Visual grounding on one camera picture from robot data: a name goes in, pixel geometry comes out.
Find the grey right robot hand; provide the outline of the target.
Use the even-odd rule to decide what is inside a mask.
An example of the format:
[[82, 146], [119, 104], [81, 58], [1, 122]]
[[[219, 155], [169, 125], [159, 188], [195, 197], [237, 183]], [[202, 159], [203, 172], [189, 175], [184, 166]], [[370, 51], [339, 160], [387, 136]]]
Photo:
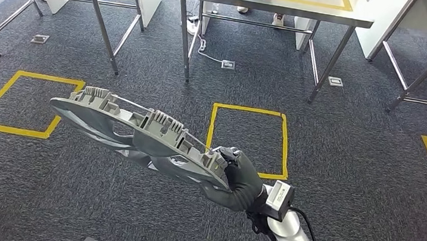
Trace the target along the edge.
[[209, 182], [201, 182], [203, 194], [215, 204], [233, 211], [248, 210], [263, 191], [263, 182], [258, 176], [255, 166], [244, 152], [236, 148], [214, 149], [225, 162], [225, 175], [230, 190], [214, 188]]

